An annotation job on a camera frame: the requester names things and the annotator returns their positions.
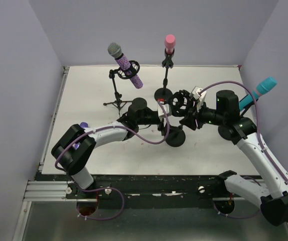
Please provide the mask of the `black shock-mount desk stand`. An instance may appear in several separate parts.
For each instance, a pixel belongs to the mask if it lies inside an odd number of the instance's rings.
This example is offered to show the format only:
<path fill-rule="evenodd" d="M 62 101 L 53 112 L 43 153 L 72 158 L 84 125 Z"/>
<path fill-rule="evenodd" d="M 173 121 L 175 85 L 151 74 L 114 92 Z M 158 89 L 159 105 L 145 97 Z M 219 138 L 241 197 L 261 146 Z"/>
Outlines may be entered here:
<path fill-rule="evenodd" d="M 168 100 L 170 105 L 172 116 L 184 117 L 188 109 L 192 106 L 193 102 L 190 99 L 190 93 L 187 90 L 179 90 L 172 95 Z M 180 147 L 186 140 L 185 132 L 183 131 L 183 125 L 171 126 L 169 135 L 166 139 L 166 143 L 171 147 Z"/>

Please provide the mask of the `plain purple microphone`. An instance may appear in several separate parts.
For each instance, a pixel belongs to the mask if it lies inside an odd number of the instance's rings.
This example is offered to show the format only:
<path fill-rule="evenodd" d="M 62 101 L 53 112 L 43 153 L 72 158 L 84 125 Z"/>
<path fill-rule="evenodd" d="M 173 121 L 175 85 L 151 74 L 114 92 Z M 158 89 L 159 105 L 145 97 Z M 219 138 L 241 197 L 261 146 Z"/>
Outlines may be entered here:
<path fill-rule="evenodd" d="M 89 125 L 88 125 L 88 123 L 86 123 L 86 122 L 81 122 L 80 123 L 80 126 L 82 127 L 82 128 L 89 128 Z M 80 146 L 80 142 L 76 142 L 74 145 L 73 145 L 73 148 L 74 149 L 78 149 L 79 148 L 79 146 Z"/>

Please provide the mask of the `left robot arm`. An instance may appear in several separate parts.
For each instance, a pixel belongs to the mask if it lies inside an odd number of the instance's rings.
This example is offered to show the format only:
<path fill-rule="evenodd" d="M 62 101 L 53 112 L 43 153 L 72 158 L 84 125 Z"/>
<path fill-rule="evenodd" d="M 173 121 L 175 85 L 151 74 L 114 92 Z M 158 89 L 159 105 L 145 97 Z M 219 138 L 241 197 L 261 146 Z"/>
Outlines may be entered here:
<path fill-rule="evenodd" d="M 86 164 L 94 149 L 112 143 L 126 141 L 133 136 L 153 145 L 166 141 L 170 132 L 169 116 L 172 115 L 170 105 L 163 99 L 157 100 L 156 111 L 147 107 L 143 98 L 135 98 L 128 111 L 118 120 L 99 127 L 83 128 L 79 124 L 72 125 L 51 150 L 56 159 L 55 168 L 64 171 L 78 185 L 77 192 L 83 198 L 90 198 L 95 191 L 94 178 L 86 168 Z M 161 141 L 153 142 L 138 134 L 140 125 L 163 125 L 166 120 L 166 132 Z"/>

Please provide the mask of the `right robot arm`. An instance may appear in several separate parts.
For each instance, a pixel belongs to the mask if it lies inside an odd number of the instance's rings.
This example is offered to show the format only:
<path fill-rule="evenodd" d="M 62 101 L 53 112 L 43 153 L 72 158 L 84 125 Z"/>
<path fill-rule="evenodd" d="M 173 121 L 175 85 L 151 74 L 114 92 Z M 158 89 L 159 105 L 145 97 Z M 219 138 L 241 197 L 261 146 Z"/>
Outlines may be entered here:
<path fill-rule="evenodd" d="M 231 141 L 250 160 L 266 187 L 263 188 L 233 171 L 217 176 L 215 193 L 221 197 L 234 193 L 257 206 L 272 225 L 288 222 L 288 175 L 269 148 L 263 143 L 254 122 L 240 115 L 238 96 L 231 90 L 216 93 L 216 108 L 211 109 L 202 101 L 197 91 L 181 90 L 171 101 L 180 124 L 192 130 L 204 124 L 218 126 L 219 135 Z"/>

